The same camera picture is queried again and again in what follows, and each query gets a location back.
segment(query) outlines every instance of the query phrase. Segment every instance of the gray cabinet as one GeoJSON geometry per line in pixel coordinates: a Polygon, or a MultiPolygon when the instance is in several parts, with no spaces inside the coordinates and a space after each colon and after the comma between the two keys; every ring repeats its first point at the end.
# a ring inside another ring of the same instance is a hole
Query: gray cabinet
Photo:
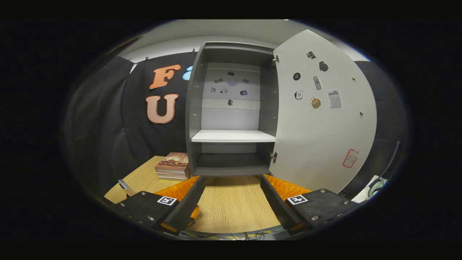
{"type": "Polygon", "coordinates": [[[276,49],[203,43],[186,110],[192,176],[272,173],[334,192],[361,168],[377,124],[361,70],[309,30],[276,49]]]}

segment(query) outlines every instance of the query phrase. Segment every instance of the white cabinet door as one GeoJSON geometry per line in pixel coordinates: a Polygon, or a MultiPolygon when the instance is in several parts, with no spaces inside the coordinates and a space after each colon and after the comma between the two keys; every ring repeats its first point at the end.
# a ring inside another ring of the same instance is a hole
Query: white cabinet door
{"type": "Polygon", "coordinates": [[[278,155],[269,170],[311,190],[340,192],[363,165],[374,140],[377,110],[371,86],[348,55],[309,30],[276,48],[276,55],[278,155]],[[309,52],[315,57],[309,58],[309,52]]]}

